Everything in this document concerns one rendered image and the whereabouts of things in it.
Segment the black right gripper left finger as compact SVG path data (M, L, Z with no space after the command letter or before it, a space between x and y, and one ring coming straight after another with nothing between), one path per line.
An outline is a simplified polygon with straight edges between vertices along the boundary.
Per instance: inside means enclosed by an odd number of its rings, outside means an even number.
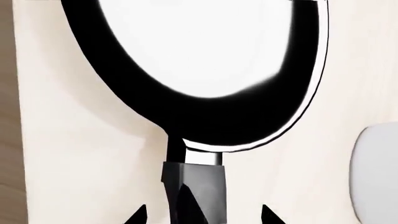
M147 224L146 205L142 205L124 224Z

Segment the white plate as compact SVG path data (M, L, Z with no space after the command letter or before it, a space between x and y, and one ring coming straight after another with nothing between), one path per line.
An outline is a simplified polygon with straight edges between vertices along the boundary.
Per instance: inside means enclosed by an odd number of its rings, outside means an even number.
M360 224L398 224L398 122L368 126L359 134L349 193Z

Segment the black frying pan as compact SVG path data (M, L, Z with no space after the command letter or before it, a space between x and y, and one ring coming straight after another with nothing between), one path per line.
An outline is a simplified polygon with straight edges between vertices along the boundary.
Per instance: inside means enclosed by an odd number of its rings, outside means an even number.
M60 0L124 104L168 135L170 224L227 224L222 156L279 138L322 78L328 0Z

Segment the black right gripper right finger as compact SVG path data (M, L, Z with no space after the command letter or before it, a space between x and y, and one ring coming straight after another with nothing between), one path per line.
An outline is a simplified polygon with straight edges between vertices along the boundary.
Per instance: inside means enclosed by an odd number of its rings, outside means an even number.
M262 224L286 224L267 205L262 205Z

